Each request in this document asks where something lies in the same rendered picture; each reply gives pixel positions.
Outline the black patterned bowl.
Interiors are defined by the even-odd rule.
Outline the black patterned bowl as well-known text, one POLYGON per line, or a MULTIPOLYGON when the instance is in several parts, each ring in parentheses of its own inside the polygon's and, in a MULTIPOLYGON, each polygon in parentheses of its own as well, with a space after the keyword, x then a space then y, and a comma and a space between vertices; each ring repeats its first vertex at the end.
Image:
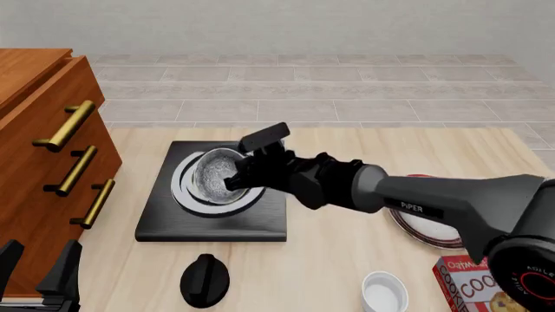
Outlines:
POLYGON ((211 205, 229 205, 246 193, 246 189, 229 191, 225 179, 238 173, 236 161, 245 156, 227 147, 219 147, 204 153, 196 163, 193 172, 192 187, 195 194, 211 205))

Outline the wooden cabinet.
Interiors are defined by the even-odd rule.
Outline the wooden cabinet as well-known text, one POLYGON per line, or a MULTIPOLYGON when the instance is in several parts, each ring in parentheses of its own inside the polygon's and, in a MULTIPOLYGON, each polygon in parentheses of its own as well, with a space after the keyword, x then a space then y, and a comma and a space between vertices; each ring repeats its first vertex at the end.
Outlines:
POLYGON ((0 49, 0 118, 75 57, 70 49, 0 49))

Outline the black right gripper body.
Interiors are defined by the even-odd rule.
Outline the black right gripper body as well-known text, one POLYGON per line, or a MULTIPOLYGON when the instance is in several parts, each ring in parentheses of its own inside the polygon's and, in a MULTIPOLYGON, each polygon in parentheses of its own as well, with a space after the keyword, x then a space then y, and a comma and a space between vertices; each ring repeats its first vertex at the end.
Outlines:
POLYGON ((291 176, 296 155, 288 150, 283 142, 277 142, 252 153, 254 168, 252 176, 259 179, 261 187, 267 187, 280 192, 293 192, 291 176))

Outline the small flat plate on stalk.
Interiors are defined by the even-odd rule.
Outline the small flat plate on stalk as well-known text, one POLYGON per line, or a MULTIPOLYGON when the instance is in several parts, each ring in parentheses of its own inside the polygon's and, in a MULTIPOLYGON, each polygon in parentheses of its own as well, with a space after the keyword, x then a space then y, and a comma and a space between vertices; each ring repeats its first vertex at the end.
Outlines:
POLYGON ((291 134, 285 122, 280 122, 271 127, 261 129, 243 137, 238 143, 238 149, 242 153, 251 153, 263 147, 280 142, 291 134))

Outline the round black stove knob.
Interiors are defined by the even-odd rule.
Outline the round black stove knob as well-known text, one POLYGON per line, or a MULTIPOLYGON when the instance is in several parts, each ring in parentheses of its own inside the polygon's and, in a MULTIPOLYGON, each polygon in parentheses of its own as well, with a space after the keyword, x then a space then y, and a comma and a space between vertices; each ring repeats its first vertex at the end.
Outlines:
POLYGON ((180 278, 180 293, 196 309, 208 309, 225 297, 231 283, 229 270, 213 254, 200 254, 180 278))

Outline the red cookie box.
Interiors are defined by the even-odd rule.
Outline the red cookie box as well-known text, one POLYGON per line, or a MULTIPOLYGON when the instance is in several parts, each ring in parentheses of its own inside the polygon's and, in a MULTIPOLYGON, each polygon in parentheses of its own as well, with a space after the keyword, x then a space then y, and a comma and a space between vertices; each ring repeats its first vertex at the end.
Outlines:
POLYGON ((467 255, 440 257, 433 273, 452 312, 530 312, 501 289, 486 259, 475 264, 467 255))

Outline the white plate with red rings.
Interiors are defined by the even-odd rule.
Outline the white plate with red rings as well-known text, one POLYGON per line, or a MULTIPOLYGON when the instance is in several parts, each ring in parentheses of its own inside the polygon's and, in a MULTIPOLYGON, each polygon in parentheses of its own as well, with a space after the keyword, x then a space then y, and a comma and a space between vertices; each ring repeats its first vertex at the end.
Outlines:
POLYGON ((453 227, 398 210, 388 212, 400 228, 423 244, 446 250, 464 249, 459 232, 453 227))

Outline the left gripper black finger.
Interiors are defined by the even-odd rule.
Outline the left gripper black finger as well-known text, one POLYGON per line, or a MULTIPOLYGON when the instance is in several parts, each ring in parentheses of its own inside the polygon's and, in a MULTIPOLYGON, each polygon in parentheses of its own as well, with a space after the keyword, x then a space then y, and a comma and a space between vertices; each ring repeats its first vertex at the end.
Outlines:
POLYGON ((11 239, 0 249, 0 295, 5 291, 10 276, 23 255, 24 246, 11 239))
POLYGON ((36 291, 47 297, 79 298, 78 272, 82 245, 69 240, 49 273, 41 280, 36 291))

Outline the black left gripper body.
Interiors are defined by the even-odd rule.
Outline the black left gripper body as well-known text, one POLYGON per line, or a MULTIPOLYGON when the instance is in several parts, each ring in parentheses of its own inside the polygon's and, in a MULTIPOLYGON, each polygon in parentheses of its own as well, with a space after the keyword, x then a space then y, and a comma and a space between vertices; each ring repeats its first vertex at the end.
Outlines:
POLYGON ((79 312, 81 296, 46 296, 44 298, 4 298, 0 312, 79 312))

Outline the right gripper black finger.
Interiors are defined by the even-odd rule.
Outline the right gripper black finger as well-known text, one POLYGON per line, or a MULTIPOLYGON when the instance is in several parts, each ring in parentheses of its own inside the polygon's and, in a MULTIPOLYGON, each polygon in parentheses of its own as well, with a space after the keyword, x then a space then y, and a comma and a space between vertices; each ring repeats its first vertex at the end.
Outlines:
POLYGON ((262 183, 259 179, 253 178, 248 175, 236 174, 230 178, 224 179, 225 188, 230 192, 235 192, 241 189, 251 189, 261 187, 262 183))
POLYGON ((238 176, 249 176, 252 175, 253 168, 254 168, 254 157, 247 156, 240 160, 235 161, 235 166, 237 169, 238 176))

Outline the small white ramekin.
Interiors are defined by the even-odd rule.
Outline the small white ramekin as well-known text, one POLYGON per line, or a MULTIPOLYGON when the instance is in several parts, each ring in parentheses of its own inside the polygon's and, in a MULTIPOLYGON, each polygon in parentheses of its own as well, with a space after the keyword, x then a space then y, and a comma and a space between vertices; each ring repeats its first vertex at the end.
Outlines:
POLYGON ((361 286, 364 312, 406 312, 409 296, 404 283, 385 271, 374 271, 364 277, 361 286))

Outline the flat black stove plate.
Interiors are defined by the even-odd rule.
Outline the flat black stove plate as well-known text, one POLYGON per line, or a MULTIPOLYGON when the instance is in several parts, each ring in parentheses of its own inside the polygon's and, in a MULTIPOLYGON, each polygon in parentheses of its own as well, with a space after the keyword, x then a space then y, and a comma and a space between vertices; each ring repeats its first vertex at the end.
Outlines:
POLYGON ((169 146, 134 237, 139 242, 284 242, 286 197, 272 189, 250 189, 226 206, 205 205, 186 189, 196 162, 233 141, 174 141, 169 146))

